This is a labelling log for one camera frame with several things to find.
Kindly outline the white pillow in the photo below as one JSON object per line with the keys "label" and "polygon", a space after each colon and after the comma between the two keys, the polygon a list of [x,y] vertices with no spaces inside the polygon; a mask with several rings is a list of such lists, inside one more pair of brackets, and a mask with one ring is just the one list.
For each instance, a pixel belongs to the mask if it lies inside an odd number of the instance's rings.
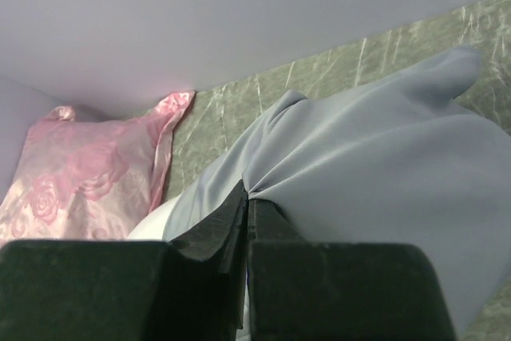
{"label": "white pillow", "polygon": [[150,212],[126,237],[126,240],[172,240],[188,229],[186,214],[175,211],[181,195],[165,201]]}

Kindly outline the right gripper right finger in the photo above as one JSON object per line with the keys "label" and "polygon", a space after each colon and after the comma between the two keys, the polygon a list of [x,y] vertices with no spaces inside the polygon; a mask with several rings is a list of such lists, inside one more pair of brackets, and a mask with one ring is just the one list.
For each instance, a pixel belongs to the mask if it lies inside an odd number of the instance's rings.
{"label": "right gripper right finger", "polygon": [[434,268],[409,244],[313,243],[267,200],[248,206],[254,340],[452,340]]}

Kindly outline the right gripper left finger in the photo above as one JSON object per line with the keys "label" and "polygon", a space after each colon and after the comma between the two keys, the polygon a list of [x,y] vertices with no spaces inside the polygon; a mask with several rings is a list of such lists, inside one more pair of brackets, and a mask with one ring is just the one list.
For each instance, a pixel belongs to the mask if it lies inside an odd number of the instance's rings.
{"label": "right gripper left finger", "polygon": [[237,184],[170,241],[15,240],[4,340],[233,340],[244,321],[248,195]]}

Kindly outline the grey satin pillowcase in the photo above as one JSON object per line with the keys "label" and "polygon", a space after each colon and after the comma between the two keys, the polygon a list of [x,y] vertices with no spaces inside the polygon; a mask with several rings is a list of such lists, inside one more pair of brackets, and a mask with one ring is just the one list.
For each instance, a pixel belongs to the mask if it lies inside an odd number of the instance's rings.
{"label": "grey satin pillowcase", "polygon": [[510,275],[510,137],[456,102],[480,66],[460,46],[324,99],[287,91],[180,195],[163,237],[242,183],[307,240],[418,246],[462,334]]}

